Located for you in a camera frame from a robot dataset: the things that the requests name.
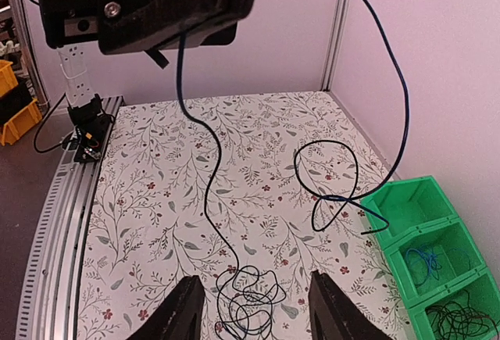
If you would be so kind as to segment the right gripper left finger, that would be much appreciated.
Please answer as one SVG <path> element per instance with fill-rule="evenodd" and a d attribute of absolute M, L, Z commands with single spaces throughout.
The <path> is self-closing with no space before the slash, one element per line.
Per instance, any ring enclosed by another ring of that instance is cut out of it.
<path fill-rule="evenodd" d="M 183 277 L 128 340 L 201 338 L 205 289 L 198 276 Z"/>

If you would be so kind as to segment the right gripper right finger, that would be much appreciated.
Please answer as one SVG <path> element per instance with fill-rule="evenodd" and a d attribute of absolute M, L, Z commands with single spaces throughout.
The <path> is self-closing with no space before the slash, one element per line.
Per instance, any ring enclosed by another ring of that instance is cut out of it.
<path fill-rule="evenodd" d="M 371 323 L 326 273 L 314 270 L 309 286 L 309 319 L 312 339 L 390 339 Z"/>

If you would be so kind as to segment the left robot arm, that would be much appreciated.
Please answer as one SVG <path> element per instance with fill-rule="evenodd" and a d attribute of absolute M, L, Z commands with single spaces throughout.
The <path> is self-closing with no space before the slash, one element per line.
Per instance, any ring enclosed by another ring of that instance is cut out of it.
<path fill-rule="evenodd" d="M 101 53 L 144 52 L 165 67 L 166 49 L 229 45 L 254 0 L 37 0 L 45 39 L 61 60 L 73 125 L 84 146 L 102 147 L 111 117 L 92 90 L 84 54 L 77 46 L 96 41 Z"/>

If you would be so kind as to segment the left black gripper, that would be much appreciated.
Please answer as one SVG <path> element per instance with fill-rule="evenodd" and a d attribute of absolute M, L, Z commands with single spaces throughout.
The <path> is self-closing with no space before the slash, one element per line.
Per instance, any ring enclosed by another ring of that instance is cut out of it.
<path fill-rule="evenodd" d="M 255 0 L 38 0 L 50 48 L 95 41 L 104 55 L 224 46 Z"/>

